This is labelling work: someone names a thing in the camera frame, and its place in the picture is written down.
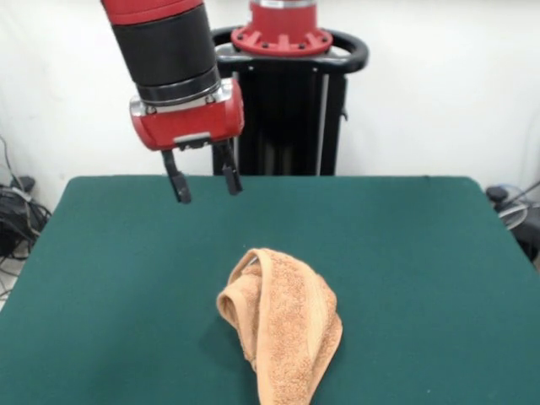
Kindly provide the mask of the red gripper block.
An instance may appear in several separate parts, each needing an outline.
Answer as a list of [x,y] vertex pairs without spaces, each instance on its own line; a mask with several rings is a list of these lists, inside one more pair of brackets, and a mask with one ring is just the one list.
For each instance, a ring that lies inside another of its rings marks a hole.
[[245,123],[241,89],[235,79],[224,78],[215,92],[179,105],[155,107],[135,96],[129,110],[143,145],[152,151],[164,150],[161,155],[165,170],[179,203],[190,203],[192,195],[171,149],[189,148],[192,143],[197,148],[217,143],[214,148],[229,194],[243,191],[233,150],[230,142],[225,141],[239,136]]

